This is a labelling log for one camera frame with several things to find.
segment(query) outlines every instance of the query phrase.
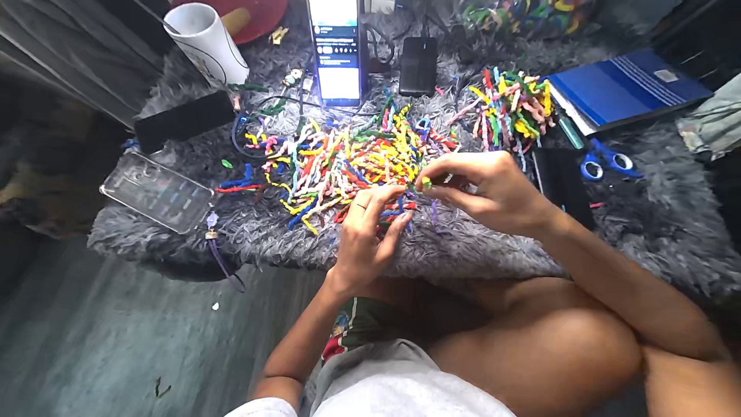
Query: floor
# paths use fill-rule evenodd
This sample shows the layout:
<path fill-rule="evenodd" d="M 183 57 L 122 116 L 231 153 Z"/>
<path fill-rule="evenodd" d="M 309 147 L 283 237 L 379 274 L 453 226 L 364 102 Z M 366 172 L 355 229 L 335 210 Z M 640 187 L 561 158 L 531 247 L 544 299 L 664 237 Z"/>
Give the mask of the floor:
<path fill-rule="evenodd" d="M 223 416 L 323 275 L 251 266 L 248 290 L 188 283 L 46 240 L 0 297 L 0 404 L 9 416 Z M 155 396 L 155 381 L 161 379 Z M 593 417 L 646 416 L 640 383 Z"/>

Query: white cup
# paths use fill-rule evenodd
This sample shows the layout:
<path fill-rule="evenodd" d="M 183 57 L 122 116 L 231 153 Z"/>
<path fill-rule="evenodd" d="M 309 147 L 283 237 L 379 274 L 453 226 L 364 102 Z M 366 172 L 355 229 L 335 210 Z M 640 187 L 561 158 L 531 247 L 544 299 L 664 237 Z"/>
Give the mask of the white cup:
<path fill-rule="evenodd" d="M 214 85 L 244 84 L 250 68 L 213 7 L 186 3 L 167 12 L 165 30 L 188 59 Z"/>

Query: blue scissors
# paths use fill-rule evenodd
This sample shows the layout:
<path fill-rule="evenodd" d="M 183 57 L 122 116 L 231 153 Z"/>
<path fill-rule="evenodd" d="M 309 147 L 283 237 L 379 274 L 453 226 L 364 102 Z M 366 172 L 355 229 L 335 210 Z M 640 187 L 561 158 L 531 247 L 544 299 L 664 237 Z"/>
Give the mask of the blue scissors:
<path fill-rule="evenodd" d="M 643 178 L 643 175 L 636 171 L 631 158 L 604 146 L 597 138 L 594 138 L 589 142 L 592 144 L 592 150 L 584 158 L 584 162 L 582 162 L 582 176 L 584 178 L 590 181 L 601 181 L 605 176 L 605 170 L 602 169 L 602 166 L 599 164 L 600 155 L 605 159 L 605 161 L 607 161 L 608 167 L 612 168 L 614 171 L 631 178 Z M 588 168 L 592 168 L 597 173 L 593 175 L 589 172 Z"/>

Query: t-shirt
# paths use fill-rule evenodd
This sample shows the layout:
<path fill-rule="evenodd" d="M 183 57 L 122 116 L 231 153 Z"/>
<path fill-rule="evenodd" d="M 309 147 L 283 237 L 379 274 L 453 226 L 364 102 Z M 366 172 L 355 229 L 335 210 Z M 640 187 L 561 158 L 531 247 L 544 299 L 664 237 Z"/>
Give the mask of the t-shirt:
<path fill-rule="evenodd" d="M 314 417 L 514 417 L 500 401 L 455 375 L 440 371 L 416 344 L 403 339 L 335 355 L 316 382 Z M 280 398 L 252 400 L 227 417 L 296 417 Z"/>

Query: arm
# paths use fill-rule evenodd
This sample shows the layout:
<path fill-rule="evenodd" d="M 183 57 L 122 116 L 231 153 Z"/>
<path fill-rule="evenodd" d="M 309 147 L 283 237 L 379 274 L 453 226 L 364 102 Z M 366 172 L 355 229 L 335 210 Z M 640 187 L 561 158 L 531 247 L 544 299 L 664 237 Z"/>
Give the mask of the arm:
<path fill-rule="evenodd" d="M 322 354 L 339 307 L 388 265 L 400 234 L 411 220 L 411 213 L 403 214 L 394 220 L 383 240 L 376 237 L 376 225 L 386 202 L 404 190 L 402 186 L 384 186 L 357 194 L 342 226 L 336 265 L 270 354 L 263 379 L 251 399 L 282 398 L 298 411 L 303 385 Z"/>
<path fill-rule="evenodd" d="M 712 404 L 730 407 L 732 402 L 726 401 L 728 397 L 720 398 L 718 394 L 737 389 L 731 381 L 737 381 L 738 373 L 731 366 L 728 351 L 715 327 L 700 308 L 551 204 L 530 184 L 509 154 L 446 155 L 420 173 L 417 187 L 422 189 L 423 176 L 444 178 L 448 174 L 464 177 L 477 186 L 477 193 L 449 186 L 423 191 L 460 207 L 490 229 L 540 240 L 543 248 L 572 274 L 579 287 L 658 348 L 645 351 L 648 398 L 656 415 L 682 415 L 664 414 L 653 408 L 654 404 L 671 402 L 673 395 L 679 395 L 668 384 L 674 377 L 677 377 L 675 382 L 682 381 L 670 369 L 678 364 L 702 365 L 685 366 L 687 372 L 682 376 L 687 381 L 707 377 L 693 392 L 693 401 L 704 407 Z M 741 415 L 741 404 L 735 402 L 736 408 L 728 410 Z"/>

